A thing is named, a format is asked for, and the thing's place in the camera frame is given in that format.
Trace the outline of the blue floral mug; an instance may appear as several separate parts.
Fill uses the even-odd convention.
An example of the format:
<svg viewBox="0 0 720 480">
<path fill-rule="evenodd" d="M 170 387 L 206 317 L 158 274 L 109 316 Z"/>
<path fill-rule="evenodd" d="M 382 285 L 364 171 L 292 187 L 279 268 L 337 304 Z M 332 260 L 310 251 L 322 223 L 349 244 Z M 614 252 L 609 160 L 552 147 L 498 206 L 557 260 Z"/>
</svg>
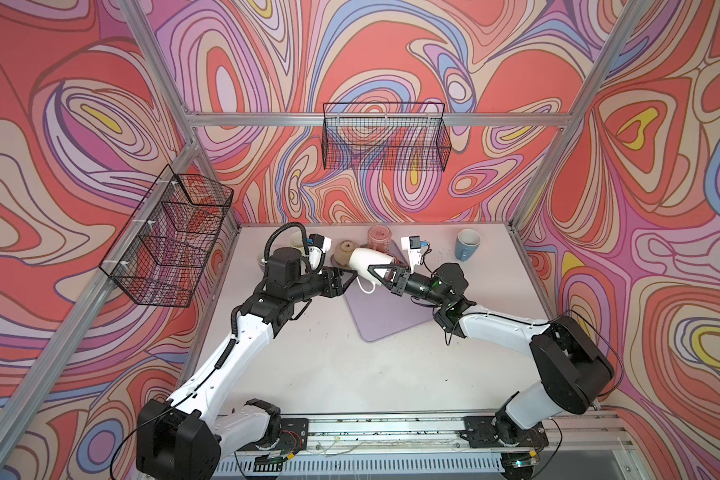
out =
<svg viewBox="0 0 720 480">
<path fill-rule="evenodd" d="M 454 256 L 458 261 L 469 260 L 481 245 L 481 235 L 474 229 L 462 229 L 456 236 Z"/>
</svg>

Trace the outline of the light green mug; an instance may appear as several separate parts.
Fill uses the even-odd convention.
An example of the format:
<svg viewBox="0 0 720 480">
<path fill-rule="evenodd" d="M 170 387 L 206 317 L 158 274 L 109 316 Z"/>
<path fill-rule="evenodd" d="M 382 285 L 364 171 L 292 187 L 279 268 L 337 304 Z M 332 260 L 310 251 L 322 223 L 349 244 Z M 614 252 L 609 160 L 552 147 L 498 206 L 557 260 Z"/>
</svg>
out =
<svg viewBox="0 0 720 480">
<path fill-rule="evenodd" d="M 296 231 L 290 236 L 289 245 L 292 248 L 295 248 L 296 250 L 298 250 L 301 254 L 306 253 L 306 247 L 304 244 L 304 236 L 301 234 L 300 231 Z"/>
</svg>

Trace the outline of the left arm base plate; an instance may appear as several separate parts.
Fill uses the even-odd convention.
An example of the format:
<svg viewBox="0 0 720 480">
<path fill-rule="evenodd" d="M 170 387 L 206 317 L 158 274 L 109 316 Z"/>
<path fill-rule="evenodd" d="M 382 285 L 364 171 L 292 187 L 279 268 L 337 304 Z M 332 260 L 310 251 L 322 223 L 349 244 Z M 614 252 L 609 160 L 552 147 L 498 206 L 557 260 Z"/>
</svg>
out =
<svg viewBox="0 0 720 480">
<path fill-rule="evenodd" d="M 309 420 L 306 417 L 285 418 L 280 423 L 276 439 L 265 437 L 241 448 L 243 452 L 279 452 L 281 455 L 298 453 L 308 445 Z"/>
</svg>

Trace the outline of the white mug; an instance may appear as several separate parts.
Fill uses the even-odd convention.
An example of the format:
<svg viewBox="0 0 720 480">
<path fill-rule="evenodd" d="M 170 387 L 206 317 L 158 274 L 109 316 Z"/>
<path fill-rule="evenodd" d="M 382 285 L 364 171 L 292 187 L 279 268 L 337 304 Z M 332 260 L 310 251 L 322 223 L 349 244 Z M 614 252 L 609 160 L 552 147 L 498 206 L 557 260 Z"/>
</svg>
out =
<svg viewBox="0 0 720 480">
<path fill-rule="evenodd" d="M 370 272 L 372 265 L 390 265 L 395 263 L 395 258 L 371 248 L 358 247 L 350 255 L 348 266 L 357 273 L 357 284 L 364 294 L 372 294 L 381 282 Z"/>
</svg>

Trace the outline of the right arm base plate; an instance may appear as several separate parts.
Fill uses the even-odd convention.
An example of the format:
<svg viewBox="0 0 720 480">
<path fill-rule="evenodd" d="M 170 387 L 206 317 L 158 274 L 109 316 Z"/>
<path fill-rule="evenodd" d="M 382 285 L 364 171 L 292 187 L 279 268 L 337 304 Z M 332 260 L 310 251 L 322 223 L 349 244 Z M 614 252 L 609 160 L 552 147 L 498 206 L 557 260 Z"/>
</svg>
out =
<svg viewBox="0 0 720 480">
<path fill-rule="evenodd" d="M 549 440 L 541 423 L 529 429 L 521 429 L 508 417 L 466 416 L 464 428 L 458 436 L 471 448 L 511 448 L 543 450 Z"/>
</svg>

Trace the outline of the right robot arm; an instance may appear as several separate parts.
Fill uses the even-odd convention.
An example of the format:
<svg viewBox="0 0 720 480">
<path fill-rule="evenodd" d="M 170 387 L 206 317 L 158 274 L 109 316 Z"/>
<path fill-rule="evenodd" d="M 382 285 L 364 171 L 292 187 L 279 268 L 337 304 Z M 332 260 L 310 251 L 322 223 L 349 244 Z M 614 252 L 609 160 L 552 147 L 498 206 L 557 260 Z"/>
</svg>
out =
<svg viewBox="0 0 720 480">
<path fill-rule="evenodd" d="M 447 337 L 488 341 L 534 361 L 539 380 L 513 394 L 493 417 L 493 435 L 502 445 L 517 445 L 560 413 L 585 413 L 615 376 L 607 355 L 570 316 L 533 321 L 481 306 L 465 296 L 469 283 L 456 263 L 444 263 L 430 276 L 395 263 L 362 267 L 359 275 L 394 295 L 426 302 Z"/>
</svg>

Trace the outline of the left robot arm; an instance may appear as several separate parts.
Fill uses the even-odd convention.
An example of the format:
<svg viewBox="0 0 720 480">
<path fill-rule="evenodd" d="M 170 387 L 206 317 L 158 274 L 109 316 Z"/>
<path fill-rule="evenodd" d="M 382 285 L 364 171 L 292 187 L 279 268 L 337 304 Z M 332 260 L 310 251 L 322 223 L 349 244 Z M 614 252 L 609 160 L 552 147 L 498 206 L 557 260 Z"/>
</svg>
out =
<svg viewBox="0 0 720 480">
<path fill-rule="evenodd" d="M 154 479 L 209 479 L 218 463 L 248 445 L 280 449 L 288 458 L 302 445 L 282 428 L 276 405 L 251 399 L 220 414 L 252 360 L 300 319 L 316 297 L 342 296 L 355 273 L 330 267 L 331 240 L 299 222 L 267 239 L 262 279 L 230 314 L 230 331 L 211 356 L 164 401 L 150 400 L 127 434 L 135 442 L 135 467 Z"/>
</svg>

